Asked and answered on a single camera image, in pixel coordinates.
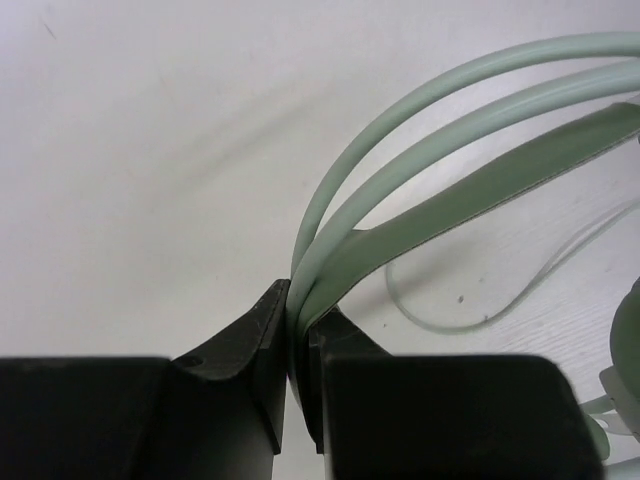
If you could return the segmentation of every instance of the white tabletop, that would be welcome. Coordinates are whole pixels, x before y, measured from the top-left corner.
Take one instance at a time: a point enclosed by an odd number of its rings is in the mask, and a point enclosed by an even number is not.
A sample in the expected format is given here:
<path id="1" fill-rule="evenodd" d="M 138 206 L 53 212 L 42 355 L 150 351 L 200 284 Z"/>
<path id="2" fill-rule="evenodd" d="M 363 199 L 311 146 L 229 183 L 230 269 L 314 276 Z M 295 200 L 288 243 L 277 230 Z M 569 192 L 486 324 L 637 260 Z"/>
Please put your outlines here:
<path id="1" fill-rule="evenodd" d="M 189 350 L 288 276 L 321 176 L 393 101 L 510 45 L 634 29 L 635 0 L 3 0 L 0 354 Z M 525 69 L 439 103 L 372 152 L 337 202 L 460 115 L 601 63 Z M 409 182 L 363 225 L 611 101 L 477 142 Z M 638 194 L 639 159 L 640 147 L 625 145 L 416 251 L 425 271 L 439 260 L 418 290 L 429 295 L 421 308 L 473 316 L 508 301 L 573 231 Z M 601 392 L 611 317 L 640 275 L 639 236 L 632 215 L 504 323 L 469 337 L 419 330 L 390 303 L 380 272 L 344 308 L 392 352 L 547 355 L 586 400 Z M 291 396 L 286 413 L 274 478 L 323 478 Z M 614 439 L 614 460 L 638 454 L 637 444 Z"/>

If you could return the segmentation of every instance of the green elastic band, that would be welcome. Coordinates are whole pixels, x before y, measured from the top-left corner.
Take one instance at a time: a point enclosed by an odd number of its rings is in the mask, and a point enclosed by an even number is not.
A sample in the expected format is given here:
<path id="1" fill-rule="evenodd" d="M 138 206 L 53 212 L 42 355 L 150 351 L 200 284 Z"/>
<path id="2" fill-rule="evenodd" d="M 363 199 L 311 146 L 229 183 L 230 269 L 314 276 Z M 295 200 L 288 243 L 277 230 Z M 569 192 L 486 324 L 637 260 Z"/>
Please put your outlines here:
<path id="1" fill-rule="evenodd" d="M 351 288 L 399 255 L 615 148 L 640 132 L 640 107 L 614 104 L 500 156 L 370 230 L 355 230 L 321 270 L 302 307 L 306 331 Z"/>

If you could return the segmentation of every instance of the flat green strap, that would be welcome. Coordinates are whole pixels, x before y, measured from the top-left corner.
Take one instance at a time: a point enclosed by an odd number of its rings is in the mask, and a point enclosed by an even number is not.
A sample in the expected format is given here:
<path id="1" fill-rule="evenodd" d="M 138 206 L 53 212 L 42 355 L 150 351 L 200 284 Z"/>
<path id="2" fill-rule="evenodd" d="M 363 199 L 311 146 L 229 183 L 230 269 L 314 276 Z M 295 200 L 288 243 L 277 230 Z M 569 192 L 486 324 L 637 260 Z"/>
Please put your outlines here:
<path id="1" fill-rule="evenodd" d="M 593 160 L 639 132 L 640 106 L 614 104 L 507 152 L 388 222 L 354 230 L 318 276 L 300 313 L 299 328 L 306 332 L 385 263 Z"/>

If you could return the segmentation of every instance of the dark object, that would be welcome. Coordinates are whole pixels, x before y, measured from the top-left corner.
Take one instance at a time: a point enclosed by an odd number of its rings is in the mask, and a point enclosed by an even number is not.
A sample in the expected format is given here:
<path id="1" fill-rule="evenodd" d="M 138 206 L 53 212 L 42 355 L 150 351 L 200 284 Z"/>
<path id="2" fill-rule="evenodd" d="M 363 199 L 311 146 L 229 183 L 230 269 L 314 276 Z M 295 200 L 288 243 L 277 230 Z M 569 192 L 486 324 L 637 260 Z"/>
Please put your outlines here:
<path id="1" fill-rule="evenodd" d="M 270 479 L 288 285 L 173 362 L 1 360 L 0 478 Z"/>
<path id="2" fill-rule="evenodd" d="M 602 479 L 558 368 L 526 355 L 393 357 L 337 309 L 300 385 L 327 478 Z"/>
<path id="3" fill-rule="evenodd" d="M 173 362 L 0 360 L 0 478 L 270 479 L 288 285 L 274 283 Z M 548 361 L 394 357 L 337 309 L 311 329 L 302 357 L 302 406 L 328 478 L 603 478 L 571 388 Z"/>

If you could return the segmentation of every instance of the small hole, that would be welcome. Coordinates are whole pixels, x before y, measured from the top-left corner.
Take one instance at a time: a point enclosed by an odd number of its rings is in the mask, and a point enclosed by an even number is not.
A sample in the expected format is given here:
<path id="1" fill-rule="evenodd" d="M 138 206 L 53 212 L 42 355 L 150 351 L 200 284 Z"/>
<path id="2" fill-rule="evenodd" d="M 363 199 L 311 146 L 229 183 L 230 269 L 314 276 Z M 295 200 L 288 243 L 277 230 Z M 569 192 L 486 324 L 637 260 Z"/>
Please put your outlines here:
<path id="1" fill-rule="evenodd" d="M 183 368 L 198 367 L 204 363 L 204 359 L 198 355 L 183 355 L 176 358 L 173 363 Z"/>

